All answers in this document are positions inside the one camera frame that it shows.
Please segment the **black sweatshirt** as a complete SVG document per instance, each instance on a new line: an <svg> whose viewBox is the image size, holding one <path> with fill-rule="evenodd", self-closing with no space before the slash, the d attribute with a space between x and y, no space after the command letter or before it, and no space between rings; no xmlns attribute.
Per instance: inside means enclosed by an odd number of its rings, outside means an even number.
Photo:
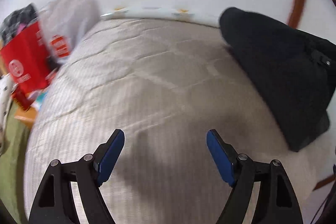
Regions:
<svg viewBox="0 0 336 224"><path fill-rule="evenodd" d="M300 151L329 129L335 66L316 63L311 52L318 50L335 61L334 43L236 7L223 11L219 27L291 151Z"/></svg>

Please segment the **green bedding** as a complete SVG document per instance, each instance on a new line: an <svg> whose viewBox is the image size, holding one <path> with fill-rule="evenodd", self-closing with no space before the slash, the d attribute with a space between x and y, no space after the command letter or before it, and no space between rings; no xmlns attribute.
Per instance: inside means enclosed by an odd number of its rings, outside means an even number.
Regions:
<svg viewBox="0 0 336 224"><path fill-rule="evenodd" d="M5 149L1 155L1 201L17 223L27 223L23 197L25 152L30 130L15 118L13 103L5 129Z"/></svg>

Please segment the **wooden nightstand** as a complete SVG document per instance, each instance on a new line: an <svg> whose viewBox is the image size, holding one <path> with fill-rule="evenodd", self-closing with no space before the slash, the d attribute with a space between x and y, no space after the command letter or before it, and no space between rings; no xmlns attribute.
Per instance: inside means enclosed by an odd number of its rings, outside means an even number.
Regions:
<svg viewBox="0 0 336 224"><path fill-rule="evenodd" d="M21 108L17 108L14 118L22 122L27 128L32 129L38 112L33 108L29 108L29 110L22 110Z"/></svg>

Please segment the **red drink can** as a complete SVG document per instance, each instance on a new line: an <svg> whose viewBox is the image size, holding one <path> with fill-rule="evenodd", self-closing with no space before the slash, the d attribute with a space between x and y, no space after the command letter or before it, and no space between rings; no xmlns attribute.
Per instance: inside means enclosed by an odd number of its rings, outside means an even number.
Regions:
<svg viewBox="0 0 336 224"><path fill-rule="evenodd" d="M11 92L11 97L23 111L27 111L30 109L31 101L28 100L25 93L21 90L20 87L14 87L13 91Z"/></svg>

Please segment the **white floral bed sheet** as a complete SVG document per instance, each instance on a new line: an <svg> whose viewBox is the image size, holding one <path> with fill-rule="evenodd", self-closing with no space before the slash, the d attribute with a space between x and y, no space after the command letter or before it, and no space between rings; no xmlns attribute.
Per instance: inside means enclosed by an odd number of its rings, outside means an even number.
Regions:
<svg viewBox="0 0 336 224"><path fill-rule="evenodd" d="M207 14L198 10L154 7L154 6L124 6L117 7L110 12L102 14L101 20L111 19L160 19L178 22L200 24L204 26L219 27L219 16Z"/></svg>

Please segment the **white dotted blanket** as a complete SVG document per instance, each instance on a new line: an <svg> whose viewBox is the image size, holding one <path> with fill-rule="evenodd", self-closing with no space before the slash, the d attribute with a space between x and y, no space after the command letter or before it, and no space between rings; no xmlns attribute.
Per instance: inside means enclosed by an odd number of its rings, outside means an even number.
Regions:
<svg viewBox="0 0 336 224"><path fill-rule="evenodd" d="M0 154L3 154L5 149L5 129L7 116L11 107L12 99L11 92L13 90L14 82L10 74L2 75L0 80L0 129L1 129L1 149Z"/></svg>

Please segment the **red paper shopping bag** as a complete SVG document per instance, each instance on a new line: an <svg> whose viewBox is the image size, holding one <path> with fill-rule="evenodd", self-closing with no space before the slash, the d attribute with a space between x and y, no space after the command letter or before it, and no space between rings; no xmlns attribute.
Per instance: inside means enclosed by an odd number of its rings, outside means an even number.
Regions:
<svg viewBox="0 0 336 224"><path fill-rule="evenodd" d="M26 94L49 86L49 56L38 22L25 28L1 49L7 70Z"/></svg>

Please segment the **striped quilted mattress cover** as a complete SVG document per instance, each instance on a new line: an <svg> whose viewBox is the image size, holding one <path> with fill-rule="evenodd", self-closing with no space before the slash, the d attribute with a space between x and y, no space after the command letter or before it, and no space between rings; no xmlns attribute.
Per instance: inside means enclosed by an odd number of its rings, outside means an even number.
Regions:
<svg viewBox="0 0 336 224"><path fill-rule="evenodd" d="M216 28L163 20L96 24L49 87L30 134L29 212L53 159L92 153L115 129L125 145L101 187L116 223L215 223L230 195L206 145L216 129L252 159L282 162L304 203L334 145L292 152Z"/></svg>

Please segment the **white Miniso plastic bag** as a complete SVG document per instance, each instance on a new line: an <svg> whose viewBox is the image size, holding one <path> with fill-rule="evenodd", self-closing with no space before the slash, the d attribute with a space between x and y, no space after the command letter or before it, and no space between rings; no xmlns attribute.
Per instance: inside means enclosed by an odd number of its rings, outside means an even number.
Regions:
<svg viewBox="0 0 336 224"><path fill-rule="evenodd" d="M96 0L52 0L38 13L46 47L59 65L69 59L84 35L98 23Z"/></svg>

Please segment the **grey plaid cloth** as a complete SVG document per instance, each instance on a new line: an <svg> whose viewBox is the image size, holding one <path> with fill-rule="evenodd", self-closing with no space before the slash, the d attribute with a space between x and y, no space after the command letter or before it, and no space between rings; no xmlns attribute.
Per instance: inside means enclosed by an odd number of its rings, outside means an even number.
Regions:
<svg viewBox="0 0 336 224"><path fill-rule="evenodd" d="M1 24L1 39L3 45L8 44L22 30L38 21L38 12L34 4L13 11Z"/></svg>

